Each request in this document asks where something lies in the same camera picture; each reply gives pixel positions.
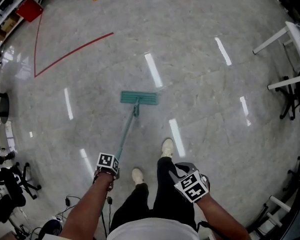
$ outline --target green mop head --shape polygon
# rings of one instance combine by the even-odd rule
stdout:
[[[139,104],[158,105],[158,94],[156,92],[121,91],[121,103],[135,104],[138,99]]]

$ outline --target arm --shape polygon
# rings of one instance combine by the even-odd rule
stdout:
[[[246,229],[226,212],[211,196],[204,195],[197,203],[207,222],[231,240],[250,240]]]
[[[109,184],[113,176],[100,173],[94,184],[70,212],[60,237],[71,240],[91,240],[98,226]]]

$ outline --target desk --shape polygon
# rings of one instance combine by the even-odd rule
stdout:
[[[262,49],[266,48],[268,45],[270,45],[271,43],[273,43],[275,40],[277,40],[278,38],[280,38],[281,36],[283,36],[284,34],[288,33],[290,36],[290,41],[286,42],[287,43],[294,43],[299,55],[300,55],[300,26],[295,25],[291,22],[286,21],[285,22],[286,26],[281,29],[278,33],[274,34],[272,37],[270,37],[267,41],[265,41],[263,44],[261,44],[260,46],[258,46],[257,48],[255,48],[253,50],[254,54],[257,54],[258,52],[260,52]],[[281,81],[281,82],[277,82],[274,84],[270,84],[268,85],[268,90],[271,89],[275,89],[278,87],[282,87],[282,86],[287,86],[287,85],[291,85],[294,83],[300,82],[300,76],[297,76],[295,78],[291,78],[285,81]]]

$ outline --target floor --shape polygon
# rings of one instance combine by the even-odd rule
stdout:
[[[159,104],[142,105],[131,127],[109,194],[112,214],[134,189],[136,166],[152,207],[161,144],[180,134],[173,161],[195,163],[211,195],[248,225],[270,195],[282,194],[300,156],[300,114],[280,120],[285,99],[267,90],[293,75],[285,38],[252,53],[287,20],[276,0],[46,0],[39,32],[39,18],[23,23],[0,68],[0,92],[11,102],[9,146],[42,185],[22,208],[31,226],[63,211],[66,195],[82,197],[99,152],[116,152],[132,109],[120,103],[121,90],[158,92]],[[105,214],[108,224],[108,207]],[[105,239],[101,222],[95,235]]]

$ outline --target red tape line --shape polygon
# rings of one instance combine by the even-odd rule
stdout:
[[[38,42],[38,35],[39,35],[39,29],[40,29],[40,24],[41,24],[41,19],[42,19],[42,15],[44,13],[41,13],[41,16],[40,16],[40,20],[39,20],[39,25],[38,25],[38,30],[36,32],[36,38],[35,38],[35,45],[34,45],[34,65],[33,65],[33,68],[34,68],[34,78],[36,78],[36,54],[37,54],[37,42]]]
[[[39,36],[39,29],[40,29],[40,24],[41,24],[42,15],[43,15],[43,13],[41,14],[41,17],[40,17],[40,20],[39,20],[39,26],[38,26],[38,30],[37,30],[37,32],[36,32],[35,45],[34,45],[34,67],[33,67],[33,68],[34,68],[34,78],[36,78],[37,76],[41,75],[41,74],[42,74],[43,72],[45,72],[47,69],[51,68],[53,65],[57,64],[59,61],[61,61],[61,60],[63,60],[64,58],[68,57],[69,55],[71,55],[71,54],[73,54],[73,53],[79,51],[80,49],[82,49],[82,48],[84,48],[84,47],[86,47],[86,46],[88,46],[88,45],[93,44],[93,43],[96,42],[96,41],[99,41],[99,40],[101,40],[101,39],[104,39],[104,38],[106,38],[106,37],[111,36],[111,35],[114,34],[113,32],[111,32],[111,33],[109,33],[109,34],[105,34],[105,35],[103,35],[103,36],[101,36],[101,37],[98,37],[97,39],[94,39],[94,40],[92,40],[92,41],[90,41],[90,42],[87,42],[87,43],[84,44],[84,45],[81,45],[80,47],[78,47],[78,48],[76,48],[76,49],[70,51],[70,52],[67,53],[66,55],[63,55],[61,58],[59,58],[59,59],[57,59],[55,62],[51,63],[49,66],[47,66],[45,69],[43,69],[42,71],[40,71],[40,73],[37,74],[37,71],[36,71],[36,54],[37,54],[37,43],[38,43],[38,36]]]

